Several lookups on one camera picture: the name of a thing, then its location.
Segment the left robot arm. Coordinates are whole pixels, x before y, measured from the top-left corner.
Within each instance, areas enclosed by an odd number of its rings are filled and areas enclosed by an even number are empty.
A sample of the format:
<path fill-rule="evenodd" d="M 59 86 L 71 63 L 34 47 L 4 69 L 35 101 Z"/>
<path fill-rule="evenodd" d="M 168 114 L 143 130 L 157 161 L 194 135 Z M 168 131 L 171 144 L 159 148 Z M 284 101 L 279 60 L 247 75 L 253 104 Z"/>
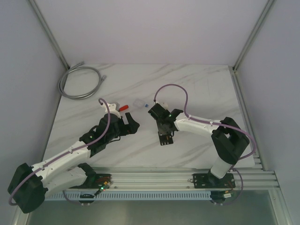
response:
<path fill-rule="evenodd" d="M 130 113 L 125 116 L 127 124 L 122 117 L 105 114 L 98 125 L 68 149 L 32 166 L 27 163 L 18 166 L 7 189 L 9 204 L 30 213 L 46 198 L 69 188 L 97 189 L 99 194 L 110 178 L 97 174 L 87 162 L 109 143 L 137 132 L 139 123 Z"/>

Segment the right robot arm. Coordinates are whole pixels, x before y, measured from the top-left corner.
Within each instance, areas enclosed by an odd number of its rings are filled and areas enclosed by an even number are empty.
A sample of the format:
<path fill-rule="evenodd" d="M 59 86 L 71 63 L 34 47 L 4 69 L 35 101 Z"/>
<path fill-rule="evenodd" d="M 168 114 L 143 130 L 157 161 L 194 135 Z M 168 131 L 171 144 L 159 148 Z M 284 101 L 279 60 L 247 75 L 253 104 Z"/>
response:
<path fill-rule="evenodd" d="M 180 109 L 170 112 L 159 103 L 151 107 L 148 113 L 156 121 L 162 146 L 173 144 L 174 133 L 178 131 L 211 137 L 218 158 L 207 173 L 193 175 L 195 188 L 229 188 L 229 184 L 235 187 L 229 170 L 237 164 L 249 145 L 249 139 L 238 130 L 239 126 L 232 118 L 226 117 L 214 125 L 208 120 L 193 120 Z"/>

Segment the black fuse box base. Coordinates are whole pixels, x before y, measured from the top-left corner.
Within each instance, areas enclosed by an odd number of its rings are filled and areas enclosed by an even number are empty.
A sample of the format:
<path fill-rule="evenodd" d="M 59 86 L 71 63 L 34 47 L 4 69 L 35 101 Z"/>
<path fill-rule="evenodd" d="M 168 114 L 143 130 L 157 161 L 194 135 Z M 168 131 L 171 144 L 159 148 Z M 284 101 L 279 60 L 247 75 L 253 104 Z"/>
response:
<path fill-rule="evenodd" d="M 167 133 L 167 134 L 158 133 L 160 145 L 164 146 L 164 145 L 173 144 L 173 135 L 174 132 Z"/>

